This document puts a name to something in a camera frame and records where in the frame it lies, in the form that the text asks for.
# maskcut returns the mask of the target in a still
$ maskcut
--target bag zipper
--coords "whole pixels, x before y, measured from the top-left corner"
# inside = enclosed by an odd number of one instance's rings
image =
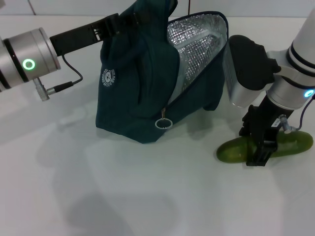
[[[225,23],[226,23],[226,29],[227,29],[226,37],[227,37],[227,41],[226,41],[225,45],[223,46],[223,48],[222,48],[222,49],[217,53],[217,55],[211,60],[211,61],[214,61],[214,60],[217,59],[217,57],[218,57],[221,53],[223,53],[223,51],[226,49],[226,46],[227,46],[227,44],[228,44],[228,36],[229,36],[229,35],[228,35],[228,21],[227,21],[226,17],[225,17],[224,15],[222,15],[222,13],[220,13],[220,12],[211,12],[211,11],[199,12],[199,13],[195,13],[195,14],[192,14],[192,15],[184,16],[184,17],[175,19],[175,20],[173,20],[173,21],[170,21],[170,22],[168,22],[167,25],[169,25],[169,24],[171,24],[171,23],[173,23],[173,22],[175,22],[175,21],[179,21],[179,20],[182,20],[182,19],[186,19],[186,18],[188,18],[188,17],[191,17],[191,16],[202,15],[202,14],[218,14],[218,15],[220,15],[220,16],[223,18],[223,20],[224,20]],[[161,118],[161,119],[167,119],[167,118],[165,117],[165,112],[166,112],[166,110],[167,110],[167,109],[170,109],[170,108],[174,105],[175,102],[177,102],[183,95],[185,95],[185,94],[191,89],[191,87],[196,83],[195,81],[197,81],[197,80],[202,76],[202,74],[204,73],[204,71],[206,71],[206,69],[208,69],[208,67],[209,67],[210,65],[211,65],[211,63],[209,63],[209,64],[202,70],[202,72],[197,76],[197,78],[194,79],[193,82],[192,82],[183,92],[181,92],[181,94],[179,94],[179,95],[177,96],[177,98],[174,99],[174,101],[172,101],[170,104],[167,104],[167,105],[161,110],[161,113],[162,113],[162,118]]]
[[[165,118],[165,108],[162,109],[162,118],[158,119],[156,121],[156,128],[158,129],[169,129],[173,126],[173,121],[171,121],[168,118]]]

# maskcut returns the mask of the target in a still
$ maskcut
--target green led ring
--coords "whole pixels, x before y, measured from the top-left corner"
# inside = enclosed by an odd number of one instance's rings
[[[31,63],[31,67],[27,67],[26,63],[30,62]],[[35,61],[33,61],[32,59],[25,59],[23,62],[23,67],[26,70],[33,70],[35,68]]]

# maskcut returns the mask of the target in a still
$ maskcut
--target metal ring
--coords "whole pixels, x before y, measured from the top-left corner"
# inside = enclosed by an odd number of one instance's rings
[[[165,128],[159,127],[159,126],[158,126],[158,122],[161,121],[161,120],[167,120],[167,121],[169,121],[169,122],[171,123],[171,125],[170,125],[169,127],[165,127]],[[168,118],[161,118],[161,119],[158,119],[158,120],[156,121],[156,128],[158,128],[158,129],[169,129],[169,128],[171,128],[172,126],[173,126],[173,121],[171,121],[171,120],[168,119]]]

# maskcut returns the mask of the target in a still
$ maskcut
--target white wall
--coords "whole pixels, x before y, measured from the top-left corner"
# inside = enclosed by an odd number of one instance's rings
[[[315,0],[191,0],[190,12],[220,11],[226,16],[306,17]]]
[[[28,0],[0,0],[0,15],[32,15]],[[37,15],[103,16],[121,13],[135,0],[30,0]],[[190,12],[220,11],[226,16],[306,17],[315,0],[191,0]],[[173,16],[188,12],[189,0],[179,0]]]
[[[31,0],[37,15],[106,16],[121,13],[135,0]],[[179,0],[173,16],[188,13],[189,0]]]
[[[32,9],[27,0],[0,0],[0,15],[32,14]]]

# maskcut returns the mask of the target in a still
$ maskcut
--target teal insulated bag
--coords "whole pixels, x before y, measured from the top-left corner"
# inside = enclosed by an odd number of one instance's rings
[[[121,16],[144,13],[148,23],[103,42],[98,128],[151,143],[198,109],[217,108],[227,20],[209,11],[168,22],[176,5],[138,0]]]

